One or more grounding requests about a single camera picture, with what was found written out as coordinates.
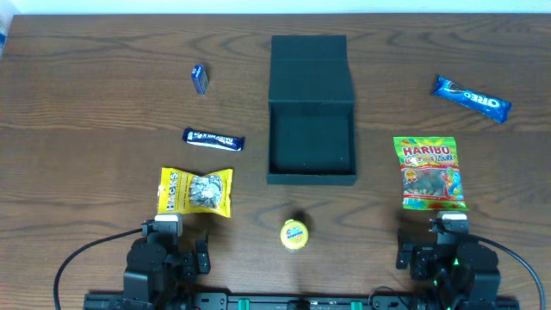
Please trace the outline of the yellow Hacks candy bag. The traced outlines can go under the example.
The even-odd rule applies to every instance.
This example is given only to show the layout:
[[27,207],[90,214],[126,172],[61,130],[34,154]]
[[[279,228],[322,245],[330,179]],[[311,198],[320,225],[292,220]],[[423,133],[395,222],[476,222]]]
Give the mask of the yellow Hacks candy bag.
[[197,176],[163,167],[158,184],[158,214],[217,214],[230,218],[233,169]]

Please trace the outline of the green Haribo gummy bag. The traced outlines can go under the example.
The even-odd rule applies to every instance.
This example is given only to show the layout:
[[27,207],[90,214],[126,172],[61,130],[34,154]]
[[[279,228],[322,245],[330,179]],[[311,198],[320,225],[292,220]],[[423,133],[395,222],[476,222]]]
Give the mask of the green Haribo gummy bag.
[[402,206],[409,210],[467,210],[453,137],[393,139],[402,178]]

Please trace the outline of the yellow Mentos gum bottle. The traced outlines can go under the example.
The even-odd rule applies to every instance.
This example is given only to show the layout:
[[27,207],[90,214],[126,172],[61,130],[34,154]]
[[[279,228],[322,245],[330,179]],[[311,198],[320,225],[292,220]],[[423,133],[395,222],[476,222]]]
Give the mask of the yellow Mentos gum bottle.
[[287,220],[280,231],[283,246],[290,251],[304,248],[309,240],[307,226],[299,220]]

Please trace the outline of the blue Oreo cookie pack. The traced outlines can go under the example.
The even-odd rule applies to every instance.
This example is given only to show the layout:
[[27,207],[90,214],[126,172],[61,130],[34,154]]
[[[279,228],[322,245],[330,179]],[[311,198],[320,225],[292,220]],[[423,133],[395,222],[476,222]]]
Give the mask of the blue Oreo cookie pack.
[[512,108],[511,102],[466,89],[457,82],[442,76],[436,77],[432,95],[440,96],[461,106],[476,110],[500,124],[508,120]]

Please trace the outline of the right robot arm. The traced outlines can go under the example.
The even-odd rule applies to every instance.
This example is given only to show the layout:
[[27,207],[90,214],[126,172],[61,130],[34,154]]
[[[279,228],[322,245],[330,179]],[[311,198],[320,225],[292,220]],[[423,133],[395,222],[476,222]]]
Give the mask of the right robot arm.
[[496,309],[500,272],[495,251],[465,233],[442,231],[433,243],[398,231],[396,268],[432,286],[415,294],[409,309]]

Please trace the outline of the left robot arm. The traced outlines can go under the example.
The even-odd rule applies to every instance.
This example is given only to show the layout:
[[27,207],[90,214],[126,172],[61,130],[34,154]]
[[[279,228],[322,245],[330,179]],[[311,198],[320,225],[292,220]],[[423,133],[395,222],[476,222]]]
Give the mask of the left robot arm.
[[153,232],[134,244],[127,254],[123,293],[113,309],[193,309],[191,285],[211,269],[207,242],[202,234],[195,248],[185,251],[177,234]]

